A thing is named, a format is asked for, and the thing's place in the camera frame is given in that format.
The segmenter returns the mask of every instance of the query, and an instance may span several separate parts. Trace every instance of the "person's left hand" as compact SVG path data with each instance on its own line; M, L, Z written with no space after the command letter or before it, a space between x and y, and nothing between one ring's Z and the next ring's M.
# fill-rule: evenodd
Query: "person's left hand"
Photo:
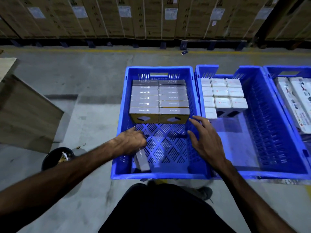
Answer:
M121 132L111 141L115 143L118 155L132 154L147 145L142 131L136 131L135 127Z

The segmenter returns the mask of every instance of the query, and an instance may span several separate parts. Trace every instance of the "forearm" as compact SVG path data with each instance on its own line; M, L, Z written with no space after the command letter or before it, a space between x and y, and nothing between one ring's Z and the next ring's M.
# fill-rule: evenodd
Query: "forearm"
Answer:
M22 180L0 192L0 223L16 232L41 216L95 169L113 159L109 141L54 168Z
M230 161L217 171L251 232L295 232L243 179Z

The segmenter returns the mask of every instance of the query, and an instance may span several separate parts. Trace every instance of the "human hand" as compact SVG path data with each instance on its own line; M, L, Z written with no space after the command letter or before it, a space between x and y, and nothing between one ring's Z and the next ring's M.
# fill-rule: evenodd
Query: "human hand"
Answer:
M121 132L111 142L115 145L117 156L132 154L147 145L142 131L136 131L135 127Z
M194 133L188 131L193 148L216 171L220 170L226 164L227 159L219 135L208 119L201 116L193 116L193 118L202 122L200 124L194 119L189 119L199 132L199 140L197 140Z

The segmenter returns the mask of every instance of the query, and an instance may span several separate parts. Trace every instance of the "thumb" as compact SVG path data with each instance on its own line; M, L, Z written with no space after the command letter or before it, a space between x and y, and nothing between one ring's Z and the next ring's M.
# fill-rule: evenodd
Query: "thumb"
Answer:
M187 132L188 132L188 134L190 136L190 140L191 140L192 146L196 147L198 141L197 141L197 138L196 138L195 134L192 131L187 131Z

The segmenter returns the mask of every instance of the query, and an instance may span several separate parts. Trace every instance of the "person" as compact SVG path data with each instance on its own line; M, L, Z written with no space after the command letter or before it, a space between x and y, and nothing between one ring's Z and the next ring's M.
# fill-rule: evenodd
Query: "person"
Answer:
M239 175L226 159L221 139L203 117L189 119L199 140L188 131L193 147L222 177L251 232L295 232ZM94 150L28 177L0 192L3 232L17 232L67 194L95 169L146 146L141 131L131 128ZM99 232L234 232L202 199L172 184L130 187Z

